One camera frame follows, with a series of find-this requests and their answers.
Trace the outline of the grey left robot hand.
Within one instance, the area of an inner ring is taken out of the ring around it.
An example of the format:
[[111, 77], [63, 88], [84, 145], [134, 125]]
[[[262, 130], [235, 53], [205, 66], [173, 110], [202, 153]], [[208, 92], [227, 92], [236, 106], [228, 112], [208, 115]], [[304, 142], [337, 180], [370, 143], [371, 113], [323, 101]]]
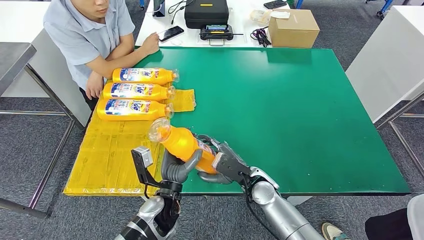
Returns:
[[183, 184], [187, 180], [189, 173], [195, 169], [202, 159], [202, 154], [202, 149], [196, 149], [187, 161], [183, 161], [165, 149], [161, 164], [162, 179]]

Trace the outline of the person's right hand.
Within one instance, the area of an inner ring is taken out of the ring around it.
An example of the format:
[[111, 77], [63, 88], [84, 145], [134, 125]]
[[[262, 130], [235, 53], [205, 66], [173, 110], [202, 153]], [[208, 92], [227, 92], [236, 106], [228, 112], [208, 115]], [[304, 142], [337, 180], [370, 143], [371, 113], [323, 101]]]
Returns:
[[147, 56], [154, 54], [159, 51], [159, 35], [156, 32], [153, 32], [149, 35], [139, 48]]

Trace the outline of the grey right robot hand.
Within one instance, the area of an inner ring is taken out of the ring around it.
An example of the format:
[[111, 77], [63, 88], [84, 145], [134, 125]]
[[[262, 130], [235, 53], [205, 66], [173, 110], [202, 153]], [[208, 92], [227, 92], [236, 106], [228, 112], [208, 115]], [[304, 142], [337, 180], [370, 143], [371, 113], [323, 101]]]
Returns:
[[212, 161], [212, 167], [216, 170], [216, 173], [199, 171], [197, 175], [200, 179], [207, 183], [227, 185], [236, 182], [243, 186], [245, 177], [251, 173], [251, 169], [228, 143], [219, 142], [213, 137], [204, 134], [198, 134], [197, 138], [202, 143], [213, 146], [216, 149], [215, 159]]

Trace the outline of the person's left hand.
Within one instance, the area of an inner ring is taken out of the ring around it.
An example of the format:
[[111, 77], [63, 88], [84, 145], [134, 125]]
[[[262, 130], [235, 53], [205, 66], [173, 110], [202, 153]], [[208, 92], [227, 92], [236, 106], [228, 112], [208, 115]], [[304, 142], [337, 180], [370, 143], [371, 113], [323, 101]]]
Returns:
[[88, 77], [85, 93], [88, 99], [99, 98], [104, 88], [104, 77], [92, 71]]

